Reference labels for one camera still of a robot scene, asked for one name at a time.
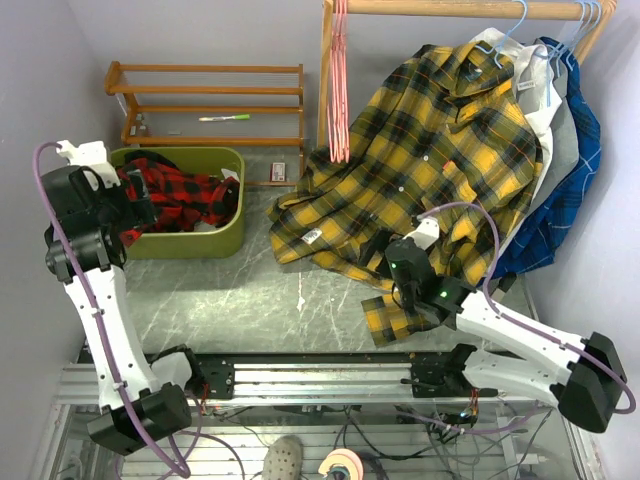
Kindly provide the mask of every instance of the red plaid shirt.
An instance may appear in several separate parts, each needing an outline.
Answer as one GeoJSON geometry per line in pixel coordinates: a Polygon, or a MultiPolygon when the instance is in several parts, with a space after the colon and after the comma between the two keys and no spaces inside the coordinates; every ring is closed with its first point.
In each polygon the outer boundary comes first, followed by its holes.
{"type": "Polygon", "coordinates": [[[155,225],[129,230],[120,235],[126,246],[143,232],[192,232],[203,221],[222,227],[238,209],[240,184],[235,178],[220,181],[203,174],[182,172],[147,158],[137,158],[118,170],[130,200],[137,200],[127,172],[140,170],[156,208],[155,225]]]}

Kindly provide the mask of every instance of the green storage basket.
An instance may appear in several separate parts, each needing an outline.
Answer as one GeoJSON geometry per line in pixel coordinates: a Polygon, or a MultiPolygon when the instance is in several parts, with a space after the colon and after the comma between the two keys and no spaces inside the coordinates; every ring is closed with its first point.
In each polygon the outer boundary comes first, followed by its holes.
{"type": "MultiPolygon", "coordinates": [[[[111,164],[124,165],[124,155],[140,148],[111,152],[111,164]]],[[[244,159],[224,147],[154,147],[157,152],[188,173],[205,173],[223,179],[221,169],[233,170],[240,178],[238,211],[224,227],[211,232],[145,233],[127,249],[129,258],[226,258],[236,253],[244,241],[244,159]]]]}

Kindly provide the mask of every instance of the gray wall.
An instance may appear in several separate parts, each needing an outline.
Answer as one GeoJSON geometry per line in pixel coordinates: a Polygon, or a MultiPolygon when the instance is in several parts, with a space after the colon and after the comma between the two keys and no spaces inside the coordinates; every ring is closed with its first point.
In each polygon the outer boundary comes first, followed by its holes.
{"type": "MultiPolygon", "coordinates": [[[[610,336],[640,394],[640,5],[618,11],[583,69],[583,92],[602,125],[602,163],[555,265],[528,275],[542,318],[610,336]]],[[[621,406],[628,405],[626,399],[621,406]]],[[[612,480],[638,478],[640,414],[615,416],[598,436],[612,480]]]]}
{"type": "MultiPolygon", "coordinates": [[[[101,91],[102,71],[64,0],[2,2],[0,45],[0,477],[22,479],[60,370],[83,336],[44,265],[48,222],[31,152],[48,140],[113,138],[118,111],[101,91]]],[[[51,152],[44,160],[47,169],[61,165],[51,152]]]]}
{"type": "MultiPolygon", "coordinates": [[[[104,69],[112,60],[219,65],[303,63],[306,136],[315,138],[321,0],[68,1],[104,69]]],[[[423,44],[464,43],[481,29],[495,26],[507,31],[514,24],[511,20],[349,16],[351,116],[362,111],[384,78],[423,44]]],[[[527,41],[544,34],[556,37],[562,26],[562,22],[527,21],[516,37],[527,41]]],[[[161,130],[173,128],[163,124],[161,130]]],[[[266,126],[261,134],[270,134],[266,126]]]]}

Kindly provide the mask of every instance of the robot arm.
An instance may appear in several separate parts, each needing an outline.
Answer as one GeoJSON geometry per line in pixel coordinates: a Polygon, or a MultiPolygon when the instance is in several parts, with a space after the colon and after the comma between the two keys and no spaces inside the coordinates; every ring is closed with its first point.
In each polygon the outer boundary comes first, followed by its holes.
{"type": "Polygon", "coordinates": [[[497,304],[498,315],[482,291],[463,281],[436,275],[426,249],[437,240],[438,222],[429,217],[385,250],[403,309],[420,313],[434,326],[446,325],[500,345],[514,356],[458,345],[452,352],[452,377],[462,389],[497,388],[557,407],[572,423],[591,432],[607,428],[622,394],[618,383],[569,344],[605,363],[626,383],[616,349],[607,337],[585,339],[540,324],[497,304]],[[505,319],[515,319],[520,325],[505,319]],[[527,330],[547,334],[548,338],[527,330]]]}
{"type": "Polygon", "coordinates": [[[82,320],[96,366],[102,415],[88,424],[98,444],[128,455],[145,446],[125,410],[119,387],[124,386],[141,422],[153,440],[191,425],[184,393],[200,395],[204,380],[193,353],[184,346],[145,358],[126,305],[125,249],[119,234],[155,222],[153,207],[139,172],[129,172],[138,201],[127,197],[115,169],[107,161],[102,142],[75,148],[60,142],[69,165],[42,177],[43,186],[80,267],[94,292],[104,320],[106,337],[121,373],[116,383],[109,368],[87,294],[52,229],[45,234],[49,270],[64,284],[82,320]]]}

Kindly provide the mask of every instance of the yellow plaid shirt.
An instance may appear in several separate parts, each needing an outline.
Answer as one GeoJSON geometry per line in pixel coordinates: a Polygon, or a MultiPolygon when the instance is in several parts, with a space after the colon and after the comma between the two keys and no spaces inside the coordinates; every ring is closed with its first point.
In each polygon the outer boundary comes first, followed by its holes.
{"type": "MultiPolygon", "coordinates": [[[[405,235],[412,217],[464,201],[481,205],[506,237],[531,203],[542,153],[512,91],[513,64],[500,62],[475,44],[425,45],[400,65],[353,122],[349,163],[332,164],[327,148],[312,152],[296,190],[267,212],[277,261],[311,255],[389,291],[391,280],[375,271],[381,255],[358,266],[361,246],[380,228],[405,235]]],[[[494,252],[485,218],[457,208],[437,219],[434,269],[477,284],[494,252]]],[[[428,328],[390,294],[363,307],[377,345],[428,328]]]]}

